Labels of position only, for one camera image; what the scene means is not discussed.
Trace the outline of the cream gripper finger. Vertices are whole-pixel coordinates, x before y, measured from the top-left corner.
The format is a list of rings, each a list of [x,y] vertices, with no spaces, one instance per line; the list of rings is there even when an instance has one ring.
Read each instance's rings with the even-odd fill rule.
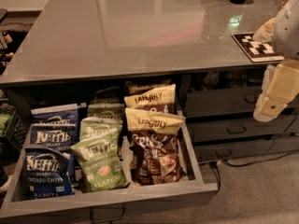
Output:
[[[253,117],[260,122],[276,119],[298,93],[298,60],[268,65],[263,75],[262,93],[255,105]]]

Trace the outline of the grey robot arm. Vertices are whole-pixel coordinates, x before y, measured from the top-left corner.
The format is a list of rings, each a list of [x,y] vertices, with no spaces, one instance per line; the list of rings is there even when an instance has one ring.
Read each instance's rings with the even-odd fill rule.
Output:
[[[270,42],[284,60],[268,65],[263,75],[262,93],[253,117],[260,122],[276,119],[299,93],[299,0],[282,0],[274,17],[253,36],[255,41]]]

